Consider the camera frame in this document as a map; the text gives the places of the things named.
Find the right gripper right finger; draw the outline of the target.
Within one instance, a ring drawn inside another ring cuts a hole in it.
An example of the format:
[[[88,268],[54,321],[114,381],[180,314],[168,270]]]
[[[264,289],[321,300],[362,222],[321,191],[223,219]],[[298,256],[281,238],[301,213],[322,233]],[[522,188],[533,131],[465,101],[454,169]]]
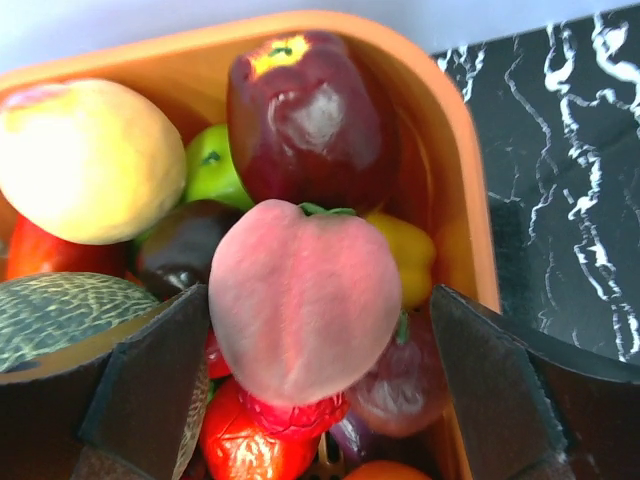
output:
[[[434,288],[430,313],[475,479],[636,479],[639,368]]]

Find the pink peach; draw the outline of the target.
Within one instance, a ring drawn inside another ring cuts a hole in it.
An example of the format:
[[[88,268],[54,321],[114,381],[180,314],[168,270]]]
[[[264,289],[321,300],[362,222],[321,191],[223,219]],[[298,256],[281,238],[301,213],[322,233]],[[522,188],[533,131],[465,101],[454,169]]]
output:
[[[208,285],[213,329],[232,373],[278,406],[310,404],[360,379],[401,312],[399,271],[376,227],[275,199],[254,206],[223,237]]]

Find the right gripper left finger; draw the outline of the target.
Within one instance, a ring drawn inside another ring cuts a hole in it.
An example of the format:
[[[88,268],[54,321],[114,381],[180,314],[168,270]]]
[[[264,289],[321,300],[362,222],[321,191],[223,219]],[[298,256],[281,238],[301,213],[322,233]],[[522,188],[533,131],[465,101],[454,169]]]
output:
[[[1,376],[4,479],[177,479],[207,398],[207,289]]]

